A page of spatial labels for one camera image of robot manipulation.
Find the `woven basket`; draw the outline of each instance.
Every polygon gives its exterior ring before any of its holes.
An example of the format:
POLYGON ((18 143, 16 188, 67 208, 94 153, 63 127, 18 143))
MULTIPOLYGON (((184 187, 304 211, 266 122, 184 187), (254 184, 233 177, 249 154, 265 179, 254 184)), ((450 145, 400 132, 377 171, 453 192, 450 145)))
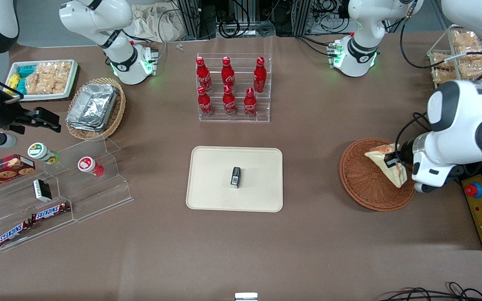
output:
MULTIPOLYGON (((103 132, 93 132, 93 131, 85 131, 85 130, 78 130, 77 128, 72 128, 67 122, 67 128, 69 132, 72 134, 73 137, 80 138, 80 139, 91 139, 97 137, 99 135, 104 135, 105 137, 111 136, 116 128, 118 128, 120 121, 122 121, 122 115, 124 114, 124 110, 126 109, 126 96, 124 95, 124 91, 118 82, 112 80, 111 78, 98 78, 88 82, 89 84, 110 84, 117 89, 117 95, 115 99, 115 104, 113 105, 113 110, 111 111, 111 116, 109 116, 109 122, 107 122, 107 127, 103 132)), ((72 109, 75 99, 79 95, 79 92, 83 90, 83 85, 77 92, 75 92, 72 102, 68 108, 68 112, 72 109)))
POLYGON ((376 211, 398 210, 409 204, 415 194, 412 175, 401 186, 395 185, 380 168, 364 156, 371 148, 390 144, 390 141, 367 138, 353 142, 340 160, 340 179, 350 196, 359 204, 376 211))

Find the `red button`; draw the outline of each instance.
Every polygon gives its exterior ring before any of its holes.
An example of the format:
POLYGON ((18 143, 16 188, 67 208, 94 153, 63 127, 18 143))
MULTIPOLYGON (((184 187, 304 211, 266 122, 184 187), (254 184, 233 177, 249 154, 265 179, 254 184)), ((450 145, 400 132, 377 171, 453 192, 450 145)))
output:
POLYGON ((464 191, 466 192, 467 196, 476 196, 479 193, 479 189, 477 189, 476 185, 473 184, 468 184, 464 188, 464 191))

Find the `cloth bag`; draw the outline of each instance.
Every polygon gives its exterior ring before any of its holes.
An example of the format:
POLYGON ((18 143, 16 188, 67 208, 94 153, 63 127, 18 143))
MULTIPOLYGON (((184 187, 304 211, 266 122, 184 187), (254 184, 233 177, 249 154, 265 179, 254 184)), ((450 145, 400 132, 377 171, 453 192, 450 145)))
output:
POLYGON ((171 2, 153 4, 134 4, 131 6, 134 19, 133 36, 138 38, 149 38, 158 42, 171 42, 186 36, 185 28, 182 24, 182 16, 171 2))

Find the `coca-cola bottle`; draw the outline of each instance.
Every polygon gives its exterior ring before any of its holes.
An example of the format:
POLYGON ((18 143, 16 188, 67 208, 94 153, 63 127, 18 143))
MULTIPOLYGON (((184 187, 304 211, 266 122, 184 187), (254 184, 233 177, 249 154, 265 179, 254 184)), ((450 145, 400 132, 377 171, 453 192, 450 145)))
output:
POLYGON ((197 57, 197 76, 200 85, 204 87, 207 92, 211 91, 211 75, 209 74, 209 69, 207 69, 204 59, 201 56, 197 57))
POLYGON ((202 112, 202 116, 206 118, 213 116, 214 110, 211 105, 211 99, 209 99, 206 89, 202 86, 198 87, 198 105, 200 107, 200 111, 202 112))
POLYGON ((233 117, 237 114, 236 97, 232 94, 231 86, 224 86, 224 95, 222 96, 222 102, 224 102, 224 110, 226 110, 226 116, 233 117))
POLYGON ((265 89, 267 71, 265 70, 264 64, 264 57, 261 56, 256 59, 256 68, 254 69, 254 90, 258 93, 262 93, 265 89))
POLYGON ((220 74, 222 75, 222 83, 224 86, 230 86, 232 91, 234 91, 236 87, 236 77, 230 65, 230 58, 227 56, 222 58, 222 71, 220 74))
POLYGON ((252 88, 247 88, 246 90, 245 115, 247 117, 256 117, 256 97, 252 88))

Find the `table surface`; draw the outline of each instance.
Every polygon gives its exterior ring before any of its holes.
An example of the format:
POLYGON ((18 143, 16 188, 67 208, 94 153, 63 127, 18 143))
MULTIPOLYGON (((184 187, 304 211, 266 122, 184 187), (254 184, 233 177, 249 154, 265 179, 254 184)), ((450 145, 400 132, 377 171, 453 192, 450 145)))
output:
MULTIPOLYGON (((440 33, 407 34, 408 56, 426 63, 440 33)), ((335 36, 320 38, 330 41, 335 36)), ((416 194, 379 213, 343 189, 338 162, 353 141, 394 139, 434 87, 429 70, 401 57, 398 36, 382 42, 361 78, 329 70, 294 38, 214 39, 169 46, 157 76, 123 85, 128 105, 112 137, 134 201, 0 252, 1 300, 376 300, 407 286, 446 291, 456 281, 482 291, 482 251, 461 187, 416 194), (197 53, 271 53, 270 124, 203 124, 197 118, 197 53), (283 152, 284 206, 278 213, 191 210, 185 204, 191 150, 198 145, 276 147, 283 152)), ((75 59, 78 86, 113 77, 99 47, 17 47, 12 61, 75 59)), ((69 102, 26 104, 61 115, 69 102)), ((412 126, 402 139, 420 133, 412 126)), ((14 149, 79 140, 27 128, 14 149)))

